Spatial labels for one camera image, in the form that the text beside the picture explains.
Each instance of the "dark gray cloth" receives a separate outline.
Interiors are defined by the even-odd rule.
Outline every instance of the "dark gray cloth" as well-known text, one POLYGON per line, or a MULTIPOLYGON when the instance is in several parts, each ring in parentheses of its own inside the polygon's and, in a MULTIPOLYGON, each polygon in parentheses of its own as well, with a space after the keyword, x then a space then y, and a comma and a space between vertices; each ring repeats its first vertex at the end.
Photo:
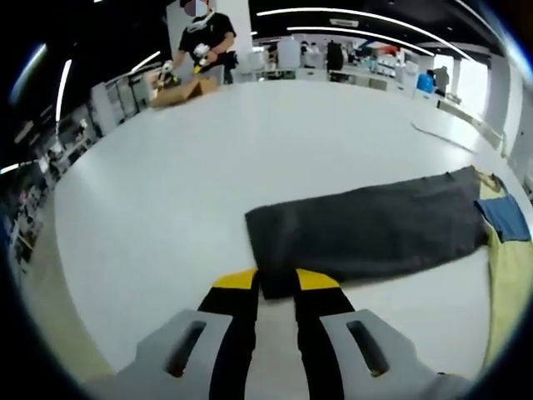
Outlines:
POLYGON ((339 282, 415 273, 487 241, 473 167, 256 208, 248 234, 265 298, 291 296, 295 268, 339 282))

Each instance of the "black t-shirt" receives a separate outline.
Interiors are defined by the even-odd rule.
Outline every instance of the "black t-shirt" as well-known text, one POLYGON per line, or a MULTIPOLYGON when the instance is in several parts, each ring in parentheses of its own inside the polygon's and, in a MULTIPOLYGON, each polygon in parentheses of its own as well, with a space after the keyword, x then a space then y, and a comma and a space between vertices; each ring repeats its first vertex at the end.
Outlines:
MULTIPOLYGON (((195 23, 201 21, 203 18, 204 17, 196 17, 192 21, 195 23)), ((233 35, 237 37, 230 18, 225 14, 215 12, 209 21, 207 21, 207 24, 203 29, 194 32, 188 32, 187 29, 183 31, 179 50, 189 53, 196 65, 201 59, 194 55, 194 49, 202 43, 210 48, 214 48, 224 41, 226 33, 233 33, 233 35)), ((205 67, 204 71, 215 67, 216 65, 226 64, 229 62, 229 57, 230 56, 226 52, 219 54, 218 59, 213 64, 209 64, 209 66, 205 67)))

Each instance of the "blue container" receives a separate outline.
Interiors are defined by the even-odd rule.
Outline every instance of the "blue container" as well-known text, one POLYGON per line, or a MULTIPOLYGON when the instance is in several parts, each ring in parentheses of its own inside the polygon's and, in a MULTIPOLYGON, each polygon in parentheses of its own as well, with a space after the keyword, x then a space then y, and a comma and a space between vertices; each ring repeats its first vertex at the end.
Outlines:
POLYGON ((416 83, 416 88, 422 92, 433 93, 433 78, 427 73, 421 73, 416 83))

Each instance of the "blue cloth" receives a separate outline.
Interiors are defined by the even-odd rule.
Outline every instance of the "blue cloth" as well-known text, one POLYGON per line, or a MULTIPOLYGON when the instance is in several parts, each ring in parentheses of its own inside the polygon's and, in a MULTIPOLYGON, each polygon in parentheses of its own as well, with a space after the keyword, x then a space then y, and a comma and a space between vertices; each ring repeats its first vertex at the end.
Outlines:
POLYGON ((433 93, 433 78, 427 73, 421 73, 416 82, 416 88, 422 92, 433 93))
POLYGON ((531 234, 526 219, 511 195, 489 200, 477 200, 477 207, 498 233, 502 243, 511 240, 528 242, 531 234))

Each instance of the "cardboard box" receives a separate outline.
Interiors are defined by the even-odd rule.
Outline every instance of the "cardboard box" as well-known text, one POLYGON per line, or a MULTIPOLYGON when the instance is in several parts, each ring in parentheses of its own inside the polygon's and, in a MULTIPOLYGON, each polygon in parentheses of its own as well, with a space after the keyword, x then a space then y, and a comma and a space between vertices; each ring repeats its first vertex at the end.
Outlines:
POLYGON ((218 81, 215 77, 198 78, 178 87, 161 90, 157 96, 150 101, 152 108, 164 108, 182 104, 192 98, 198 98, 204 94, 214 92, 218 88, 218 81))

